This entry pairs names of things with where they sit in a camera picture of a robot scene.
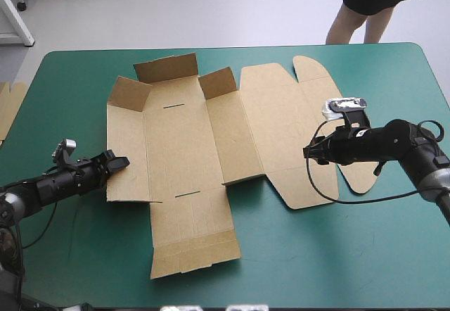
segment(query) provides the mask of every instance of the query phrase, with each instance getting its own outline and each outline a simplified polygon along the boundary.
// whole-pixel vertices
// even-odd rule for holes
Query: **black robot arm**
[[[371,128],[365,107],[366,102],[360,98],[327,101],[323,109],[327,121],[343,118],[345,125],[328,137],[315,137],[304,148],[304,156],[321,165],[379,162],[374,171],[377,176],[387,161],[396,160],[421,196],[436,203],[450,224],[450,160],[438,145],[444,138],[444,128],[435,121],[415,125],[405,120]],[[439,127],[438,137],[422,127],[425,122]]]
[[[42,176],[0,187],[1,310],[60,310],[21,295],[23,278],[23,247],[19,228],[21,219],[64,198],[83,195],[101,188],[105,186],[110,176],[129,165],[127,158],[116,157],[111,150],[104,151],[94,158],[72,161],[70,155],[75,148],[75,141],[63,140],[52,155],[55,167]],[[12,227],[15,227],[16,233],[12,232]],[[89,306],[79,305],[71,310],[89,310]]]

